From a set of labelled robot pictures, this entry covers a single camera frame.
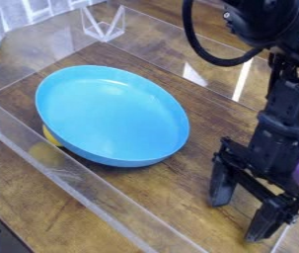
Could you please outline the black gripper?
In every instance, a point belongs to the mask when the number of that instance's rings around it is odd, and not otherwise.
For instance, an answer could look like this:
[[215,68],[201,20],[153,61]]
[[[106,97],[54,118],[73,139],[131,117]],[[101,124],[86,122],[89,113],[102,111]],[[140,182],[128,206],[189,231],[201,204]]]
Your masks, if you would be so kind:
[[212,158],[209,205],[227,205],[236,185],[244,187],[261,202],[245,234],[247,242],[257,242],[283,223],[295,223],[299,216],[299,186],[291,176],[299,162],[299,126],[269,113],[259,113],[249,145],[228,137],[220,142]]

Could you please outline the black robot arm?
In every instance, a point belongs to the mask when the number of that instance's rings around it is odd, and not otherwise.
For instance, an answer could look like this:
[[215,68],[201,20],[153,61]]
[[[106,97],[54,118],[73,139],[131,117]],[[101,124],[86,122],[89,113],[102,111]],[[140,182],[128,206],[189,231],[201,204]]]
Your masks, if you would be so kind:
[[299,214],[299,0],[224,0],[232,32],[256,51],[269,50],[265,105],[248,145],[229,138],[213,156],[211,205],[225,205],[243,186],[260,201],[245,241],[268,238]]

